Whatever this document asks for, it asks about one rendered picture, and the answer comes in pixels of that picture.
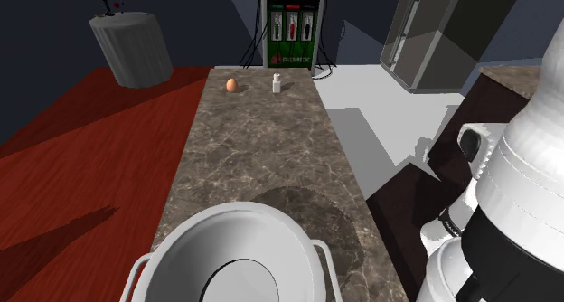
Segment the large white pot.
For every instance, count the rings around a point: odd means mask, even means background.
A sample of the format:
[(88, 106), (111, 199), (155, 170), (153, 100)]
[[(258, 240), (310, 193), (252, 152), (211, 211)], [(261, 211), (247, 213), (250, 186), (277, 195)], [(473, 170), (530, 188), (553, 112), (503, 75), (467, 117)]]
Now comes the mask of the large white pot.
[(129, 272), (119, 302), (343, 302), (331, 251), (263, 203), (212, 206)]

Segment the green fuel pump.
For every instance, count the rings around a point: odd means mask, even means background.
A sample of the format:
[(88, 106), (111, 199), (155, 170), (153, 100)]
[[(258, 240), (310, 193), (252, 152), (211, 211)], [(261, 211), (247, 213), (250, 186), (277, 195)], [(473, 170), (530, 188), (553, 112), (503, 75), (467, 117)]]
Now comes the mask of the green fuel pump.
[(257, 54), (264, 68), (305, 68), (316, 79), (318, 54), (324, 52), (323, 25), (327, 0), (258, 0), (251, 42), (240, 67)]

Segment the round table with grey cloth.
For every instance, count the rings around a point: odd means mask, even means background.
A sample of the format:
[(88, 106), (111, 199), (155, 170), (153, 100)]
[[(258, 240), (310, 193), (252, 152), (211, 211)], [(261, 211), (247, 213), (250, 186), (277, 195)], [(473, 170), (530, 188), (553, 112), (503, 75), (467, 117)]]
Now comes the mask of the round table with grey cloth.
[(89, 26), (118, 85), (142, 89), (170, 80), (174, 68), (156, 16), (113, 11), (108, 0), (101, 3), (105, 13)]

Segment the grey refrigerator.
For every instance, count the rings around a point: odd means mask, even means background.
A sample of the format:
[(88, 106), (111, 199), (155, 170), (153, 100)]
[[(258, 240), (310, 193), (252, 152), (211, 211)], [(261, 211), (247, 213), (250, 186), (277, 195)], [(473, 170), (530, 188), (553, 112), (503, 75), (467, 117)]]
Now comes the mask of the grey refrigerator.
[(399, 0), (381, 66), (409, 93), (457, 93), (516, 1)]

